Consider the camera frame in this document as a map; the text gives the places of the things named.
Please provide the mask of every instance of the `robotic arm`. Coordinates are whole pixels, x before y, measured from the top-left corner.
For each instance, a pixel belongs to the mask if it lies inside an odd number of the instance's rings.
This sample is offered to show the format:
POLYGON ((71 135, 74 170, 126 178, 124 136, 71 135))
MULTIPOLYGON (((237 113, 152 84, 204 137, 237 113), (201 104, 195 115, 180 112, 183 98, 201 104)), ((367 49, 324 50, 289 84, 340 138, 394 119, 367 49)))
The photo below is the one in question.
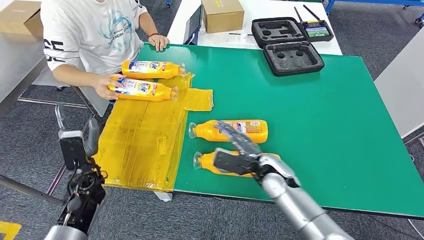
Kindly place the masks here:
POLYGON ((73 171, 66 188, 70 195, 44 240, 87 240, 88 233, 106 199, 102 187, 105 178, 92 156, 98 151, 99 125, 94 118, 88 121, 88 139, 80 130, 66 129, 63 105, 55 108, 59 124, 59 142, 66 168, 73 171))
MULTIPOLYGON (((106 200, 102 187, 106 177, 92 156, 98 151, 99 125, 95 119, 88 122, 88 140, 82 131, 65 128, 63 106, 56 106, 59 141, 66 168, 73 171, 67 184, 70 195, 57 225, 44 240, 87 240, 97 215, 106 200)), ((266 194, 285 213, 291 225, 305 240, 353 240, 302 189, 295 172, 280 158, 263 154, 256 143, 232 126, 218 122, 215 126, 226 134, 238 149, 238 155, 217 148, 215 167, 239 175, 251 173, 266 194)))
POLYGON ((281 159, 262 154, 256 143, 226 123, 219 121, 215 127, 238 149, 238 155, 233 155, 217 148, 215 167, 239 175, 252 173, 303 239, 353 240, 302 189, 295 172, 281 159))

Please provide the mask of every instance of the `hand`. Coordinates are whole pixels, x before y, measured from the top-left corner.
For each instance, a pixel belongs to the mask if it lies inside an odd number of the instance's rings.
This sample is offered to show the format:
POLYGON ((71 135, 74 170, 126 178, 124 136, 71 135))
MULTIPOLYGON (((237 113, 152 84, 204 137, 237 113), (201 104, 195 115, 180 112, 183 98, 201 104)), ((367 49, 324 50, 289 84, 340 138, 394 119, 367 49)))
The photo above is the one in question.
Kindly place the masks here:
POLYGON ((108 85, 112 85, 115 87, 123 87, 123 85, 111 78, 125 78, 122 74, 104 74, 97 75, 98 77, 94 79, 92 87, 95 89, 97 94, 107 100, 117 100, 118 94, 114 91, 109 90, 108 85))
POLYGON ((162 51, 170 43, 170 40, 166 36, 152 35, 148 38, 148 42, 156 47, 156 51, 162 51))

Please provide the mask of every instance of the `yellow plastic bag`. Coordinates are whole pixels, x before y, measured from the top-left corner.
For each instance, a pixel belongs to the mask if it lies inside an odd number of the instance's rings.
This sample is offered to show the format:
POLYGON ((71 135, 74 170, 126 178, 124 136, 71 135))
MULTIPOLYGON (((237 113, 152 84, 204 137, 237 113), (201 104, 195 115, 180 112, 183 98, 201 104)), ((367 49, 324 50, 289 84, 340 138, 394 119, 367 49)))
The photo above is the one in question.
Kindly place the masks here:
POLYGON ((191 103, 187 109, 199 111, 210 111, 213 106, 212 90, 190 89, 193 76, 189 73, 159 81, 178 87, 177 101, 116 101, 94 156, 108 174, 105 185, 173 190, 186 129, 186 105, 191 103), (192 104, 193 96, 199 99, 196 104, 192 104))

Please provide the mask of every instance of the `detergent bottle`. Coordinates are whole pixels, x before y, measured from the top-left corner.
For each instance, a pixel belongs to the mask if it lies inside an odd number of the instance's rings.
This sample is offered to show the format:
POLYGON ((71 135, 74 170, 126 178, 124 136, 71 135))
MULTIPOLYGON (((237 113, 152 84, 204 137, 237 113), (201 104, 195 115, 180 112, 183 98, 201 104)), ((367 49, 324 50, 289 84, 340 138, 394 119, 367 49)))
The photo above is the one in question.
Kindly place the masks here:
MULTIPOLYGON (((223 120, 223 122, 246 134, 255 143, 262 144, 268 138, 268 125, 264 120, 223 120)), ((228 137, 214 127, 217 124, 216 120, 209 120, 199 125, 191 122, 188 125, 188 136, 191 139, 204 138, 211 142, 229 142, 228 137)))
POLYGON ((122 74, 133 79, 170 79, 186 75, 184 64, 169 61, 130 61, 122 64, 122 74))
MULTIPOLYGON (((233 155, 239 155, 239 153, 237 151, 230 151, 230 153, 233 154, 233 155)), ((240 177, 248 177, 248 178, 253 177, 252 174, 250 174, 250 173, 247 173, 247 174, 244 174, 244 175, 238 175, 237 173, 228 172, 224 169, 217 168, 216 166, 214 166, 214 160, 215 160, 215 151, 211 152, 211 153, 205 153, 205 154, 201 154, 200 152, 197 151, 193 156, 193 167, 196 170, 207 169, 214 174, 228 175, 228 176, 240 176, 240 177)))
POLYGON ((113 85, 107 87, 111 91, 118 93, 118 98, 120 99, 161 102, 168 99, 176 101, 178 97, 177 87, 171 88, 158 82, 135 80, 126 77, 120 77, 114 80, 121 83, 123 87, 113 85))

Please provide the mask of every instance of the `wrist bracelet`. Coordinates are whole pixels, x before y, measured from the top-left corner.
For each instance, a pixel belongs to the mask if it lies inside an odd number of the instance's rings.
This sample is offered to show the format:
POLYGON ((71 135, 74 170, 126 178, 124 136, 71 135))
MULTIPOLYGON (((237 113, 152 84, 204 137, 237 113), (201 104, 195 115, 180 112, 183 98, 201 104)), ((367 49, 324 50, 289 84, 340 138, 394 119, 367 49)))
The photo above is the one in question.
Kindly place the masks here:
POLYGON ((150 35, 148 36, 148 39, 149 39, 151 36, 154 36, 154 35, 159 35, 159 33, 155 32, 155 33, 150 34, 150 35))

